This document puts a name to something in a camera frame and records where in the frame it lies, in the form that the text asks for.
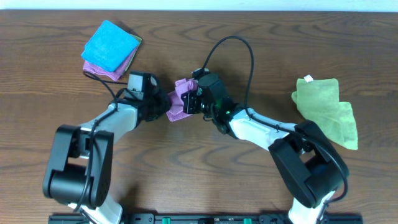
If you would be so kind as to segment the purple microfiber cloth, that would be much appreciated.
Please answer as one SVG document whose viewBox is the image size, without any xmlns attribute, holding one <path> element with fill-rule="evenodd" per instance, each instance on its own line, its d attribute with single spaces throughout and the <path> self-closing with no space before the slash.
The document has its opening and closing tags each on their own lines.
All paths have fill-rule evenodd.
<svg viewBox="0 0 398 224">
<path fill-rule="evenodd" d="M 197 90 L 197 88 L 197 82 L 192 78 L 183 78 L 175 82 L 175 90 L 168 94 L 172 105 L 168 112 L 166 112 L 166 115 L 170 122 L 178 121 L 190 116 L 183 111 L 183 101 L 181 96 L 188 91 Z"/>
</svg>

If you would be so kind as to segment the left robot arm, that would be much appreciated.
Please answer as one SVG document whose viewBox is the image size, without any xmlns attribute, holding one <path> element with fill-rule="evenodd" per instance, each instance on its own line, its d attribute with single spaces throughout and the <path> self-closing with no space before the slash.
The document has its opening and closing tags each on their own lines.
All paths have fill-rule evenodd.
<svg viewBox="0 0 398 224">
<path fill-rule="evenodd" d="M 157 120 L 170 109 L 158 78 L 132 71 L 125 88 L 112 92 L 106 111 L 78 126 L 55 132 L 43 193 L 73 209 L 49 223 L 120 223 L 123 208 L 109 194 L 113 146 L 141 121 Z"/>
</svg>

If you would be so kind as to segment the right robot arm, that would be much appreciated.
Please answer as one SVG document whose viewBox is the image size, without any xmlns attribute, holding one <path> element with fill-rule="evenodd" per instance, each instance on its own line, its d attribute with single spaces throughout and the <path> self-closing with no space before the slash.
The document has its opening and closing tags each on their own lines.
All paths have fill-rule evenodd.
<svg viewBox="0 0 398 224">
<path fill-rule="evenodd" d="M 329 204 L 348 192 L 349 170 L 316 123 L 283 123 L 234 102 L 217 73 L 192 73 L 194 89 L 182 94 L 187 114 L 203 114 L 221 134 L 249 141 L 270 152 L 294 197 L 291 223 L 325 223 Z"/>
</svg>

